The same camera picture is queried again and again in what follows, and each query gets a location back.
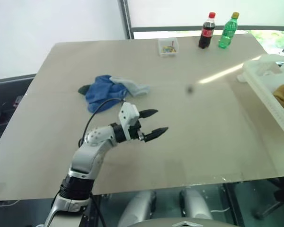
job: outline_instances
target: green bottle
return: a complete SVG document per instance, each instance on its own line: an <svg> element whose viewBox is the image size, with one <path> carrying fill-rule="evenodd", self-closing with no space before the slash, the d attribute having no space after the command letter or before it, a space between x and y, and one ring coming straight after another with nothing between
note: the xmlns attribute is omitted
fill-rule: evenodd
<svg viewBox="0 0 284 227"><path fill-rule="evenodd" d="M219 47L225 49L231 44L231 39L235 35L235 31L238 28L237 19L239 17L238 12L234 12L231 16L231 19L226 23L221 39L219 40Z"/></svg>

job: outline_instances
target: white cable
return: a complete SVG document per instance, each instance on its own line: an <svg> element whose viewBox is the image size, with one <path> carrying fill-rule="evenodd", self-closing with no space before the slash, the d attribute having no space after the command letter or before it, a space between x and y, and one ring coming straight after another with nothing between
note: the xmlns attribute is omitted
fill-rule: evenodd
<svg viewBox="0 0 284 227"><path fill-rule="evenodd" d="M214 212L226 212L226 211L228 211L230 208L228 207L228 208L226 208L225 210L211 210L210 212L211 213L214 213Z"/></svg>
<svg viewBox="0 0 284 227"><path fill-rule="evenodd" d="M17 200L16 202L13 202L11 204L7 204L7 205L0 205L0 207L11 207L14 206L16 203L18 203L20 200Z"/></svg>

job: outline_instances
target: robotic arm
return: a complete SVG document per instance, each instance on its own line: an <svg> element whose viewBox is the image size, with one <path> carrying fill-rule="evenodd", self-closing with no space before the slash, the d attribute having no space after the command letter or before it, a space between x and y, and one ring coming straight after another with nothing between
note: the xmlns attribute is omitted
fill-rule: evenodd
<svg viewBox="0 0 284 227"><path fill-rule="evenodd" d="M145 142L162 135L168 128L159 128L145 135L140 131L139 118L157 110L138 112L135 105L124 102L119 113L121 124L113 123L86 133L83 144L72 158L68 174L62 181L44 227L49 227L58 211L83 212L90 203L90 191L100 171L105 154L118 143L139 139Z"/></svg>

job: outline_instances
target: floor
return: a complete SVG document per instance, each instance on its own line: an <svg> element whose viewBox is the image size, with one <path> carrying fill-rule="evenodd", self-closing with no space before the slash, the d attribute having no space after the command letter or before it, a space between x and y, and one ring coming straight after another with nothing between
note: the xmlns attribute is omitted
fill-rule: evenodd
<svg viewBox="0 0 284 227"><path fill-rule="evenodd" d="M222 185L194 186L205 198L210 210L228 208L225 189ZM179 192L183 188L157 190L156 211L153 218L180 217ZM277 188L267 180L238 183L235 193L246 227L284 227L284 205L263 220L253 217L253 212L275 203L273 192ZM116 193L101 200L101 210L108 227L116 227L127 203L136 192ZM0 201L12 204L13 201ZM35 227L44 223L50 210L52 199L23 200L10 207L0 207L0 227ZM230 210L212 213L213 219L232 224Z"/></svg>

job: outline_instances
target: cola bottle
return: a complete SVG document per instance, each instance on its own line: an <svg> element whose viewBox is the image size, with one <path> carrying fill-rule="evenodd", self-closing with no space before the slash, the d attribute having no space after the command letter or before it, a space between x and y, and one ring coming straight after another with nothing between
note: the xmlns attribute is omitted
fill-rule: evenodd
<svg viewBox="0 0 284 227"><path fill-rule="evenodd" d="M216 26L213 20L215 16L216 16L216 13L210 12L208 19L203 24L201 38L199 41L199 47L202 49L208 47L210 44L210 40L213 35L213 30L214 30L214 27Z"/></svg>

